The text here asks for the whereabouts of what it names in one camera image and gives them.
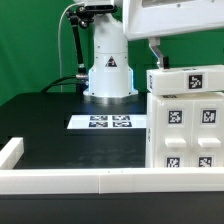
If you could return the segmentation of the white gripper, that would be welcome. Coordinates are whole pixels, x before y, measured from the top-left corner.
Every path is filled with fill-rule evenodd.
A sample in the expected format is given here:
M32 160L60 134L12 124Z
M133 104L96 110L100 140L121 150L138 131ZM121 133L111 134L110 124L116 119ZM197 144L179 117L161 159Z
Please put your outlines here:
M160 38L224 27L224 0L124 0L123 30L129 40L149 38L157 67L169 69Z

